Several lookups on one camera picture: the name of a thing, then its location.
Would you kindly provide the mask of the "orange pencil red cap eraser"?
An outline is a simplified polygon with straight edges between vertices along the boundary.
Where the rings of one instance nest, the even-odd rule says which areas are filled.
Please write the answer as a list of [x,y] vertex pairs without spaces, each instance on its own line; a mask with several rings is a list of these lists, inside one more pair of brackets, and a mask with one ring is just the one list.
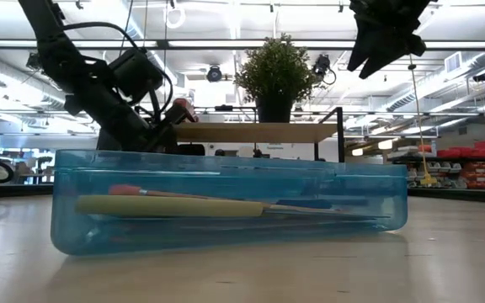
[[130,185],[114,185],[109,189],[110,195],[140,195],[140,196],[158,196],[158,197],[178,197],[178,198],[196,198],[196,199],[218,199],[218,197],[208,197],[193,194],[181,194],[172,192],[163,192],[156,190],[142,189]]

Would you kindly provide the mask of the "shelf with red bins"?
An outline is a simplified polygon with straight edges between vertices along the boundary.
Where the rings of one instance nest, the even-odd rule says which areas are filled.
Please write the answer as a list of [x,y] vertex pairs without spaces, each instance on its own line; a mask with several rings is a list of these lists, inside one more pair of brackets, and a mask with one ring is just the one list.
[[439,150],[435,143],[400,147],[387,160],[408,170],[408,187],[485,190],[485,141]]

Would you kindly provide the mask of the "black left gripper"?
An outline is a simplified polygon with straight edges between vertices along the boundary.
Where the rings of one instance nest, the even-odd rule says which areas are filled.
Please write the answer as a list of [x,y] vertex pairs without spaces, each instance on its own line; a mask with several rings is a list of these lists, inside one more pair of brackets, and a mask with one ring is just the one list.
[[163,120],[150,124],[119,94],[96,83],[68,94],[64,108],[72,115],[86,112],[122,151],[172,152],[177,146],[178,104],[167,111]]

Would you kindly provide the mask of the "green potted plant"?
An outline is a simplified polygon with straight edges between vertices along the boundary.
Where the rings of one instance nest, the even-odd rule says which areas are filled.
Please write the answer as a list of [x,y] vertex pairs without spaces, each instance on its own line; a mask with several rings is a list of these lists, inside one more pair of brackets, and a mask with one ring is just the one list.
[[244,90],[247,102],[255,103],[260,123],[288,123],[293,105],[309,99],[315,86],[307,50],[296,47],[283,33],[267,37],[246,55],[234,83]]

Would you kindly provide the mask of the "blue translucent pencil box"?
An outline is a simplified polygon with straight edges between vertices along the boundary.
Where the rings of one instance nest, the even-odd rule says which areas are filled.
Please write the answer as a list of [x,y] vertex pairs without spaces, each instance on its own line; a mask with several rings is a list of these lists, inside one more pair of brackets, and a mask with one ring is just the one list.
[[[403,165],[60,150],[54,173],[51,240],[68,255],[309,240],[394,231],[408,219],[408,171]],[[388,219],[264,213],[130,217],[75,211],[80,196],[110,195],[109,189],[120,184],[267,205],[279,199],[326,199],[332,210]]]

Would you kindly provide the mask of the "pale marker pen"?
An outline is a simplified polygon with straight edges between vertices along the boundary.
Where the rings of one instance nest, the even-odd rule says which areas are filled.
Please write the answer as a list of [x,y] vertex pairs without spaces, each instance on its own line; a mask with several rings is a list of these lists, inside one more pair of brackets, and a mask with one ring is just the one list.
[[258,217],[267,208],[253,201],[135,195],[84,195],[75,204],[82,214],[130,217]]

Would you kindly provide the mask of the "wooden shelf black legs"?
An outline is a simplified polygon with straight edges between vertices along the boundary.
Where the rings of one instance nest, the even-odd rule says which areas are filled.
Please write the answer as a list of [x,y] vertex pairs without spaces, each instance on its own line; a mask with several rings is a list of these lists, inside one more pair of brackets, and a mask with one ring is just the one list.
[[345,162],[343,109],[328,112],[317,124],[287,123],[183,123],[174,129],[180,141],[224,143],[312,143],[314,158],[318,144],[337,135],[338,162]]

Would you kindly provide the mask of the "orange pencil pink eraser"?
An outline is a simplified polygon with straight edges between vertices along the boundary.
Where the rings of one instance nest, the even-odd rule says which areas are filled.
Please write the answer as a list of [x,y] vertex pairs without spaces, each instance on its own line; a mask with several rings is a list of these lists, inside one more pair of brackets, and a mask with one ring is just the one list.
[[388,219],[388,216],[375,216],[375,215],[357,215],[342,210],[332,209],[315,209],[305,207],[295,207],[288,205],[265,205],[263,207],[264,214],[278,214],[278,215],[314,215],[314,216],[334,216],[364,220],[374,219]]

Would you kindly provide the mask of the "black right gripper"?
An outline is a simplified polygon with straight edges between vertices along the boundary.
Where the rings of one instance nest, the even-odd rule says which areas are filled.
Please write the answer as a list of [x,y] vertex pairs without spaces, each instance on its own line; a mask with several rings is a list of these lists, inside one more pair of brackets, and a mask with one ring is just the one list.
[[347,70],[352,72],[364,62],[359,77],[366,79],[401,56],[421,56],[427,47],[414,31],[430,2],[349,0],[358,31]]

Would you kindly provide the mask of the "red stapler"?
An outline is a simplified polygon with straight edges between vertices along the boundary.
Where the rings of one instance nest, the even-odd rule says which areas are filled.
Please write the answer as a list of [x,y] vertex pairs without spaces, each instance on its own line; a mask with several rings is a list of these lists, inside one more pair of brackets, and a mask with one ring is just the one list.
[[187,98],[176,98],[165,113],[165,118],[174,125],[199,121],[194,105]]

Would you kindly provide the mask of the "white ceiling vent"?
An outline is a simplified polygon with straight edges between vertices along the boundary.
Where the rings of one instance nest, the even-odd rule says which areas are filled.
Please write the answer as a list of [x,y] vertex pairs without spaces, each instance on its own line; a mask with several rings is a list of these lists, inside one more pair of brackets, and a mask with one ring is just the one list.
[[461,68],[462,53],[457,51],[444,59],[445,71],[450,74]]

